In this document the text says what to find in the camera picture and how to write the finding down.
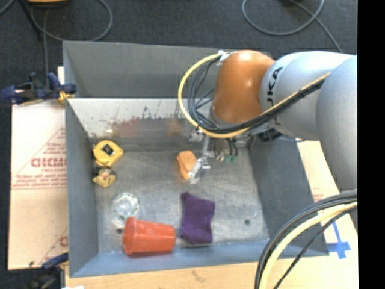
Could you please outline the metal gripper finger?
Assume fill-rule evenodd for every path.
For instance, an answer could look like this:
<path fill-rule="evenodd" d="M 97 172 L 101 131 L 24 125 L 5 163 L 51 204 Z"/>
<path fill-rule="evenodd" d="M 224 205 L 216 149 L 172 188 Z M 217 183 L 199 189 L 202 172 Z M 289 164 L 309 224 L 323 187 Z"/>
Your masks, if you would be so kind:
<path fill-rule="evenodd" d="M 190 171 L 188 173 L 188 183 L 190 184 L 196 184 L 199 182 L 200 180 L 200 174 L 201 174 L 201 171 L 202 169 L 201 168 L 198 168 L 198 169 L 192 169 L 192 171 Z"/>
<path fill-rule="evenodd" d="M 199 158 L 196 163 L 196 173 L 207 173 L 211 168 L 211 165 L 206 159 Z"/>

